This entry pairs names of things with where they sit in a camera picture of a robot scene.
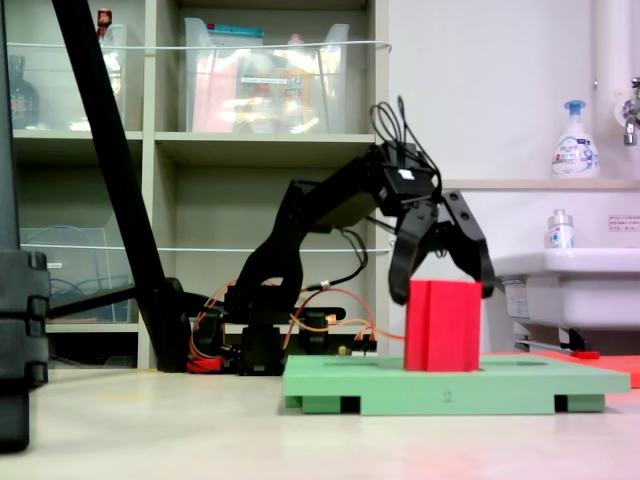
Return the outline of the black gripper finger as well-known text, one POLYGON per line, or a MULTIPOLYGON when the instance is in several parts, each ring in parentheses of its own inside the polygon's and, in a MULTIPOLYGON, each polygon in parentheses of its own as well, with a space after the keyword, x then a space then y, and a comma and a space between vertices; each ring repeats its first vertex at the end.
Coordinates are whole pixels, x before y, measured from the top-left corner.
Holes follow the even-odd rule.
POLYGON ((444 191, 442 205, 450 217, 444 233, 445 250, 459 270, 481 284, 482 298, 490 298, 496 275, 484 233, 459 190, 444 191))
POLYGON ((422 262, 420 245, 438 220, 437 206, 413 206, 399 221, 389 267, 389 292, 398 305, 405 305, 411 276, 422 262))

